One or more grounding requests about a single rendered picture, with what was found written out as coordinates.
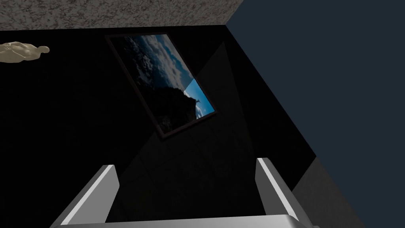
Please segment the beige figure sculpture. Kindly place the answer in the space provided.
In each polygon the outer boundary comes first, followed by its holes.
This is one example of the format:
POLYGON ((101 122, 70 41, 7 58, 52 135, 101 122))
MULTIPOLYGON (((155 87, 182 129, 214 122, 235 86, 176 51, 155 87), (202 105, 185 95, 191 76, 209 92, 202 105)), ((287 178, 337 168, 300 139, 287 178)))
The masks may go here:
POLYGON ((47 46, 36 47, 32 44, 9 42, 0 44, 1 63, 20 63, 40 58, 41 53, 49 53, 47 46))

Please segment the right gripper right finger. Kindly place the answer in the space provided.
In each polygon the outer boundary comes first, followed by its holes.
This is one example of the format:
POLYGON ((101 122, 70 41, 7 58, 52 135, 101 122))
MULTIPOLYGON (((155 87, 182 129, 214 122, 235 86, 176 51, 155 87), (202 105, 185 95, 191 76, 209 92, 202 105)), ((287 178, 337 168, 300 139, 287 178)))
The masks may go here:
POLYGON ((289 215, 297 221, 309 217, 268 158, 257 158, 255 183, 266 215, 289 215))

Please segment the dark framed sky picture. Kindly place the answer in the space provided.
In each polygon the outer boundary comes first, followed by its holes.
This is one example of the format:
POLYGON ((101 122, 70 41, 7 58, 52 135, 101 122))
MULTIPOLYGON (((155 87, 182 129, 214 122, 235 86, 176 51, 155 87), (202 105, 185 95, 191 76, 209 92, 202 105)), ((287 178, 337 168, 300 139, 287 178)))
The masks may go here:
POLYGON ((215 105, 167 32, 105 36, 162 139, 217 113, 215 105))

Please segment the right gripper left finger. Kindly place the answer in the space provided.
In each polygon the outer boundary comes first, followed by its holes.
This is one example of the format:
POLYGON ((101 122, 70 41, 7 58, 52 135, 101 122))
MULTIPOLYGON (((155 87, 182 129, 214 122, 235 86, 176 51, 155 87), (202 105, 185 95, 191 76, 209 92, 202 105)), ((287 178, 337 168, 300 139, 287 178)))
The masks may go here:
POLYGON ((119 180, 115 166, 102 166, 50 227, 104 223, 118 189, 119 180))

